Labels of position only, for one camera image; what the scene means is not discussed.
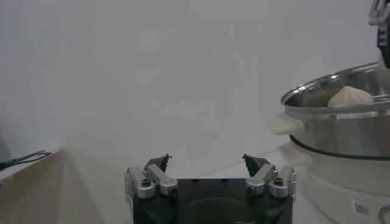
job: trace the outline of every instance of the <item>white wall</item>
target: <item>white wall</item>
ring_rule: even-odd
[[[262,121],[285,91],[377,58],[370,4],[3,0],[4,144],[12,156],[64,145],[80,176],[67,180],[85,186],[102,222],[129,223],[127,166],[168,152],[170,174],[202,175],[287,141]],[[76,209],[69,187],[59,217]]]

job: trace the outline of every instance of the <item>pot handle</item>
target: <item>pot handle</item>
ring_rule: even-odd
[[[266,122],[266,125],[275,135],[293,135],[297,132],[305,131],[305,123],[287,115],[280,113],[276,119]]]

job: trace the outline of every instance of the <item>table surface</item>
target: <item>table surface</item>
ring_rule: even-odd
[[[275,165],[278,169],[286,164],[286,161],[279,152],[272,152],[262,158],[267,159],[270,163]],[[306,188],[306,170],[303,167],[296,167],[297,172],[297,199],[294,203],[294,217],[293,224],[336,224],[332,222],[328,217],[318,210],[318,208],[310,200],[308,190]],[[219,170],[215,173],[204,176],[203,178],[242,178],[248,177],[249,173],[246,169],[245,162],[234,165],[232,167]]]

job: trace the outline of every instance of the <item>white cooker base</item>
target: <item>white cooker base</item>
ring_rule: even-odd
[[[390,197],[348,189],[313,176],[309,183],[311,199],[335,222],[390,224]]]

